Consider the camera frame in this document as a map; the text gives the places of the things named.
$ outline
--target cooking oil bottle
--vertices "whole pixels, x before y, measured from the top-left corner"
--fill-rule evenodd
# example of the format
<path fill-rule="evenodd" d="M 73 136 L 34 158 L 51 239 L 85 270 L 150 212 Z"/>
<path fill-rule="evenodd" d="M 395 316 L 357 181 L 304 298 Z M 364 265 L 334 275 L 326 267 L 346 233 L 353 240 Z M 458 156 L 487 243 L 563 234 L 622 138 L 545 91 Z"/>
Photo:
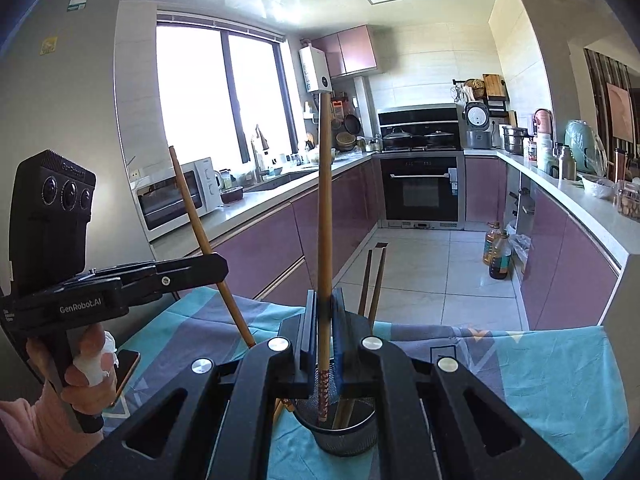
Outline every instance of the cooking oil bottle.
<path fill-rule="evenodd" d="M 500 223 L 489 223 L 490 229 L 484 236 L 484 251 L 482 252 L 482 261 L 485 265 L 491 264 L 491 253 L 494 250 L 494 244 L 500 238 Z"/>
<path fill-rule="evenodd" d="M 511 244 L 507 231 L 502 231 L 498 235 L 490 257 L 489 276 L 494 280 L 503 280 L 509 274 L 509 262 L 511 261 Z"/>

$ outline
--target white bandage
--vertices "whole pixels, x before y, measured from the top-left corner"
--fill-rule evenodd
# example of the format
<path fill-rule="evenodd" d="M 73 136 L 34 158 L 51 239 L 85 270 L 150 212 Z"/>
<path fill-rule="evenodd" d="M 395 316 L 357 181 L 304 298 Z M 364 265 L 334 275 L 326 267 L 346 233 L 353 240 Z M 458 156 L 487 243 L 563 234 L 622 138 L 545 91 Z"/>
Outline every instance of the white bandage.
<path fill-rule="evenodd" d="M 102 351 L 95 357 L 87 358 L 78 354 L 74 357 L 74 364 L 76 368 L 80 370 L 89 381 L 89 386 L 96 386 L 102 382 L 102 380 L 109 375 L 109 372 L 102 370 L 100 364 L 102 356 L 104 354 L 113 354 L 113 363 L 118 365 L 118 358 L 116 357 L 116 340 L 109 332 L 104 332 L 104 346 Z"/>

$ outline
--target countertop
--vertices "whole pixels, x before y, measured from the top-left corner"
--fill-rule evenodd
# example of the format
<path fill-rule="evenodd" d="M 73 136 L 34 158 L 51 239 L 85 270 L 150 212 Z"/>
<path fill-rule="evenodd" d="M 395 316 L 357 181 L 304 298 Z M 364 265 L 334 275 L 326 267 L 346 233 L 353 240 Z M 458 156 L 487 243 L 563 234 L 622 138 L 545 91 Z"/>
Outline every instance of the countertop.
<path fill-rule="evenodd" d="M 332 175 L 336 176 L 371 158 L 371 153 L 350 152 L 338 154 L 332 164 Z M 297 166 L 284 173 L 308 171 L 318 166 L 305 164 Z M 245 193 L 242 200 L 227 206 L 216 208 L 214 211 L 200 217 L 202 226 L 209 240 L 214 240 L 240 224 L 261 215 L 265 211 L 286 202 L 318 184 L 318 172 L 308 174 L 302 178 L 284 184 L 276 189 Z M 198 242 L 191 229 L 191 224 L 185 224 L 151 242 L 151 250 L 156 260 L 171 260 L 182 258 L 198 249 Z"/>
<path fill-rule="evenodd" d="M 590 196 L 584 189 L 568 180 L 556 178 L 532 166 L 519 155 L 504 150 L 464 150 L 465 155 L 497 156 L 527 175 L 567 208 L 601 245 L 625 267 L 630 254 L 640 254 L 640 222 L 635 222 L 619 214 L 611 202 Z"/>

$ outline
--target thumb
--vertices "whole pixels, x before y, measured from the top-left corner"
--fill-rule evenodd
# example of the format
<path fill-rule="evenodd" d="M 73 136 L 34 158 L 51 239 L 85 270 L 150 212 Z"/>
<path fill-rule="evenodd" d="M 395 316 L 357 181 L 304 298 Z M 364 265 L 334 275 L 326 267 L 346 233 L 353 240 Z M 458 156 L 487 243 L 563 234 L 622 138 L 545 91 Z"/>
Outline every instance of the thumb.
<path fill-rule="evenodd" d="M 27 339 L 27 354 L 33 363 L 36 365 L 40 373 L 44 378 L 49 381 L 49 363 L 51 361 L 51 355 L 44 346 L 44 343 L 37 338 Z"/>

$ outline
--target pink sleeve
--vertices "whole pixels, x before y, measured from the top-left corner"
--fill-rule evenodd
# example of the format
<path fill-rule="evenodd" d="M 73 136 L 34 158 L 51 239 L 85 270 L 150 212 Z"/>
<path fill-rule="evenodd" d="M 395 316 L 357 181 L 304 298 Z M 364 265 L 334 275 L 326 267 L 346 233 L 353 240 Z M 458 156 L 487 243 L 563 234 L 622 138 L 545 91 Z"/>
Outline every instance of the pink sleeve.
<path fill-rule="evenodd" d="M 48 382 L 34 406 L 24 399 L 0 402 L 0 422 L 42 480 L 59 480 L 102 439 L 102 432 L 73 432 L 61 403 Z"/>

